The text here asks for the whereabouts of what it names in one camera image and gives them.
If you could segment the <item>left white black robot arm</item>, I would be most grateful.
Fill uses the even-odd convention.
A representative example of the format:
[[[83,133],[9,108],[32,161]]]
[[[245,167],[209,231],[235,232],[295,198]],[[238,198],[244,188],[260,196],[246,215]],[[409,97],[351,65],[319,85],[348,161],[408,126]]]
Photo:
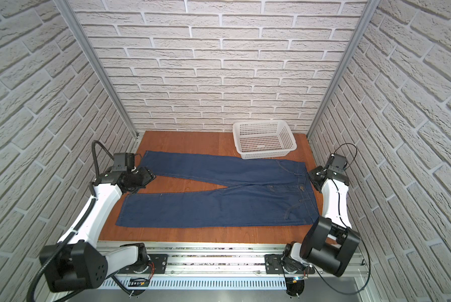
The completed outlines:
[[[91,196],[70,229],[54,245],[40,251],[42,268],[36,276],[46,279],[53,293],[79,293],[99,288],[121,269],[142,272],[151,267],[143,243],[125,244],[108,254],[96,246],[104,224],[124,193],[146,187],[155,175],[145,168],[108,169],[89,184]]]

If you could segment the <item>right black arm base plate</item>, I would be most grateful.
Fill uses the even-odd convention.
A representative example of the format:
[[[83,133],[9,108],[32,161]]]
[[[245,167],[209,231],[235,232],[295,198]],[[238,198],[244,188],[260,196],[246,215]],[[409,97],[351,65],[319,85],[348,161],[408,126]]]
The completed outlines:
[[[267,254],[264,256],[264,265],[267,274],[315,274],[313,267],[302,264],[289,257],[279,254]]]

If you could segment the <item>dark blue denim trousers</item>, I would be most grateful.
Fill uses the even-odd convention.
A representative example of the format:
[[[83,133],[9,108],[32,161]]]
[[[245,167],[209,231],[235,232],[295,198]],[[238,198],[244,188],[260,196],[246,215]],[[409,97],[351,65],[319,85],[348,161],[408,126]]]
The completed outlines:
[[[303,162],[148,151],[157,176],[221,185],[220,190],[128,195],[117,225],[188,229],[312,225],[317,201]]]

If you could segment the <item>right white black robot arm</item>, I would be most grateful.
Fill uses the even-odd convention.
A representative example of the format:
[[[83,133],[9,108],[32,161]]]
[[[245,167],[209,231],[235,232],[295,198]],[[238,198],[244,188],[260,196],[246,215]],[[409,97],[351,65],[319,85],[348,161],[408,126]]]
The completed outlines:
[[[289,274],[306,272],[309,265],[340,277],[357,247],[360,234],[351,228],[347,210],[350,180],[338,165],[319,166],[310,179],[324,197],[323,212],[303,242],[293,242],[283,252],[283,269]]]

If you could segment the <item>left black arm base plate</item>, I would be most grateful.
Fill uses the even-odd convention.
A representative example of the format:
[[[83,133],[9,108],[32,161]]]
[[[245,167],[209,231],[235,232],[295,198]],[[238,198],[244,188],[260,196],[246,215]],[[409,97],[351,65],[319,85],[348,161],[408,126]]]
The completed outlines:
[[[119,270],[119,274],[145,274],[150,275],[154,269],[154,274],[165,274],[167,268],[167,254],[149,254],[147,266],[125,267]]]

